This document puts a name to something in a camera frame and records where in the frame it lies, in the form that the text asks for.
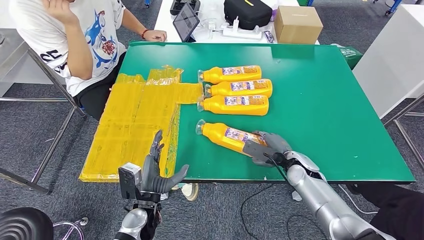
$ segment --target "sneaker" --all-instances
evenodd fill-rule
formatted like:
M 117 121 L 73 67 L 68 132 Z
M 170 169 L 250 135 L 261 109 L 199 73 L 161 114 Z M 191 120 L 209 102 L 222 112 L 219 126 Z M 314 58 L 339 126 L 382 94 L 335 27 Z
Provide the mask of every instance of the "sneaker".
M 198 183 L 184 184 L 184 186 L 181 187 L 181 192 L 187 200 L 192 202 L 196 200 L 199 196 L 199 184 Z
M 171 190 L 172 190 L 172 191 L 177 191 L 178 189 L 180 189 L 180 187 L 178 186 L 178 184 L 177 184 L 177 185 L 175 185 L 175 186 L 173 186 L 173 187 L 171 188 Z

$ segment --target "green table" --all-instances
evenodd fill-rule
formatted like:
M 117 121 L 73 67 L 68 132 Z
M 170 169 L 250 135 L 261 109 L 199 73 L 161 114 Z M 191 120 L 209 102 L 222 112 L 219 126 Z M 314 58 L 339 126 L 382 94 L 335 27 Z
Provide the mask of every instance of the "green table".
M 197 71 L 259 65 L 273 82 L 266 116 L 198 112 L 182 105 L 175 170 L 189 164 L 186 182 L 278 182 L 277 169 L 196 135 L 199 119 L 247 132 L 261 130 L 285 138 L 310 157 L 328 181 L 414 181 L 336 46 L 291 44 L 151 43 L 130 44 L 121 73 L 147 76 L 164 65 L 182 68 L 182 81 L 197 82 Z

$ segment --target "cardboard box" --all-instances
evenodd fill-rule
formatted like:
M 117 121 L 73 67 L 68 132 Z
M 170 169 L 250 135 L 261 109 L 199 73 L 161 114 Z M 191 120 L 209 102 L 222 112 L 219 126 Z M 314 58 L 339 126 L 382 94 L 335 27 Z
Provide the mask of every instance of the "cardboard box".
M 312 6 L 278 6 L 274 29 L 280 44 L 315 44 L 323 24 Z

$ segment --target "robotic arm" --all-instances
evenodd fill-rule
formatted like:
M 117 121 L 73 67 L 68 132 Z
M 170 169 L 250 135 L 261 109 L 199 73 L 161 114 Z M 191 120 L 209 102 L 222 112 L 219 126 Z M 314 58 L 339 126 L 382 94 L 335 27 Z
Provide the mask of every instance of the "robotic arm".
M 320 168 L 306 155 L 293 151 L 279 135 L 257 131 L 266 142 L 263 146 L 248 140 L 243 152 L 255 164 L 282 167 L 290 185 L 332 240 L 395 240 L 360 218 L 327 183 Z
M 187 175 L 189 165 L 170 178 L 160 176 L 159 159 L 164 144 L 161 144 L 162 130 L 154 136 L 150 153 L 144 160 L 143 169 L 126 163 L 118 169 L 121 194 L 124 199 L 133 200 L 133 209 L 124 217 L 114 240 L 151 240 L 156 227 L 162 221 L 161 194 L 168 193 Z
M 258 131 L 267 146 L 248 140 L 243 152 L 263 167 L 282 167 L 280 172 L 332 240 L 395 240 L 360 218 L 327 183 L 319 167 L 306 155 L 293 151 L 279 135 Z M 158 131 L 143 169 L 132 163 L 120 167 L 122 197 L 136 203 L 123 219 L 115 240 L 151 240 L 162 221 L 161 193 L 167 193 L 187 175 L 188 165 L 170 178 L 159 175 L 162 131 Z

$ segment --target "orange bottle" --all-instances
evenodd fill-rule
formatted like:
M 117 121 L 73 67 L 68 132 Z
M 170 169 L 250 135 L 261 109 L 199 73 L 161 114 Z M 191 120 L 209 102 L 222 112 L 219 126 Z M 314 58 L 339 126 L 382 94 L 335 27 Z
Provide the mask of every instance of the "orange bottle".
M 216 95 L 241 96 L 265 95 L 268 98 L 273 94 L 273 83 L 269 79 L 249 81 L 222 81 L 216 85 L 205 84 L 204 94 L 207 98 Z
M 198 81 L 218 84 L 220 82 L 234 82 L 245 80 L 256 80 L 262 78 L 261 67 L 252 66 L 233 66 L 233 67 L 212 67 L 209 70 L 198 71 Z
M 201 98 L 197 110 L 211 111 L 214 114 L 264 116 L 270 103 L 265 95 L 221 96 Z
M 196 134 L 207 137 L 214 144 L 244 155 L 248 155 L 243 152 L 247 140 L 267 145 L 259 135 L 229 127 L 224 123 L 207 123 L 203 119 L 199 120 L 196 125 Z

